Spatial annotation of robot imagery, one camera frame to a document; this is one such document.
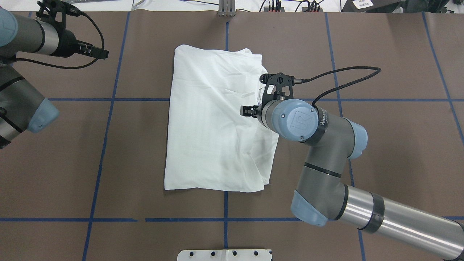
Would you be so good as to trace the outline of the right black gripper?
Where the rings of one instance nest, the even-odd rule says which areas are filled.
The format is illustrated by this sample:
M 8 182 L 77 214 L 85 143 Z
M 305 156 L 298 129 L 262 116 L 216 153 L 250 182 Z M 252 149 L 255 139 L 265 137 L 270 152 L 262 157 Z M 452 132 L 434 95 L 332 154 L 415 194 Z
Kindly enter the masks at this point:
M 256 118 L 261 114 L 261 111 L 267 103 L 272 100 L 288 100 L 293 99 L 293 86 L 295 86 L 296 78 L 294 76 L 285 75 L 283 73 L 264 73 L 260 76 L 260 82 L 265 85 L 261 92 L 261 101 L 259 105 L 240 107 L 240 115 L 242 117 Z

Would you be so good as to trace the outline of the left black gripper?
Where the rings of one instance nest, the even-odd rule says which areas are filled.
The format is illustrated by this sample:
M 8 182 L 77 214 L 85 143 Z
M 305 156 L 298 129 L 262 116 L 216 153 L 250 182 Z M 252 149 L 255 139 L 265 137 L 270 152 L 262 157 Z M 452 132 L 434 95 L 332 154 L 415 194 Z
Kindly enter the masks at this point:
M 66 29 L 67 16 L 82 14 L 78 8 L 61 0 L 40 0 L 37 4 L 40 9 L 36 12 L 36 22 L 42 31 L 42 42 L 36 53 L 63 58 L 74 54 L 108 58 L 109 51 L 77 40 L 74 33 Z

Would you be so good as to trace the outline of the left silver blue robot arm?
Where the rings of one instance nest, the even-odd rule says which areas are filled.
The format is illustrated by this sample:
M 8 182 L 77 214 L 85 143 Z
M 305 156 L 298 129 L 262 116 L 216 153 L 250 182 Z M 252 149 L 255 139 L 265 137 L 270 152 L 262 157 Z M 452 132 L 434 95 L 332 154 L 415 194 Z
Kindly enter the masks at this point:
M 96 22 L 84 11 L 62 0 L 39 0 L 36 17 L 25 17 L 1 8 L 0 68 L 0 145 L 5 148 L 23 132 L 38 133 L 54 122 L 60 112 L 55 105 L 30 83 L 15 67 L 16 62 L 29 62 L 56 69 L 83 69 L 98 60 L 105 60 L 103 34 Z M 99 34 L 101 44 L 78 40 L 68 30 L 66 19 L 86 17 Z M 29 58 L 18 53 L 69 58 L 74 54 L 91 57 L 81 66 L 59 66 Z

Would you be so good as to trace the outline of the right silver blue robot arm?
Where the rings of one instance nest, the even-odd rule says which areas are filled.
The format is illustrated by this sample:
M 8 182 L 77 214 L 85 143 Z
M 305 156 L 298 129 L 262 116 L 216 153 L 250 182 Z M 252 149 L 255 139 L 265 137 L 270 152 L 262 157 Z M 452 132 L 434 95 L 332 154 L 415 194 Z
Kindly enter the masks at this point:
M 351 161 L 361 156 L 368 144 L 366 129 L 352 120 L 318 106 L 324 96 L 376 76 L 372 73 L 318 95 L 311 103 L 295 99 L 293 86 L 317 79 L 298 79 L 283 73 L 264 73 L 265 86 L 257 105 L 240 109 L 243 117 L 257 119 L 262 127 L 279 137 L 308 146 L 309 151 L 291 211 L 305 223 L 325 226 L 341 221 L 358 231 L 399 241 L 428 251 L 444 261 L 463 260 L 463 224 L 398 203 L 343 182 Z

